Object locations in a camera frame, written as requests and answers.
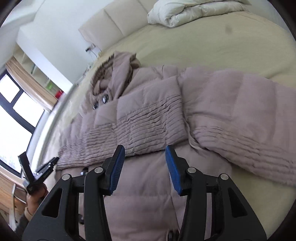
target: white duvet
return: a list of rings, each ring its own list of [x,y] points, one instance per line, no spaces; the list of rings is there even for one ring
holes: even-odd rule
[[[247,11],[248,0],[159,0],[148,13],[149,24],[173,28],[201,17]]]

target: headboard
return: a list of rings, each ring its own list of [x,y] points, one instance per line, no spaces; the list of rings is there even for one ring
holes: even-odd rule
[[[102,51],[148,25],[147,14],[157,0],[115,0],[84,23],[79,31]]]

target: beige bed sheet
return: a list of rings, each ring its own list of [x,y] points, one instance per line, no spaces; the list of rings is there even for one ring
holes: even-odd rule
[[[95,66],[114,50],[136,52],[142,66],[202,65],[212,69],[234,68],[296,87],[296,46],[290,35],[265,18],[247,12],[198,19],[177,28],[146,26],[101,53]],[[88,88],[92,69],[72,94],[56,125],[44,160],[57,155],[59,134],[77,114]],[[233,180],[261,221],[269,237],[296,199],[296,189],[254,176],[238,167]],[[47,182],[49,188],[53,179]]]

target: human hand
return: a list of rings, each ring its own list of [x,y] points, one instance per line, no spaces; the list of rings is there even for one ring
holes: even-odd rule
[[[47,187],[44,183],[39,188],[39,190],[36,191],[34,194],[32,194],[32,195],[27,194],[28,212],[31,216],[34,215],[37,208],[39,207],[39,200],[41,198],[45,198],[47,194],[48,194],[48,190],[47,190]]]

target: beige curtain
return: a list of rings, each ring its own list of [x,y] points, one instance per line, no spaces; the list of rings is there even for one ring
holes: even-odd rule
[[[57,99],[44,89],[16,60],[12,57],[6,63],[8,73],[14,78],[19,86],[44,110],[50,112],[57,102]]]

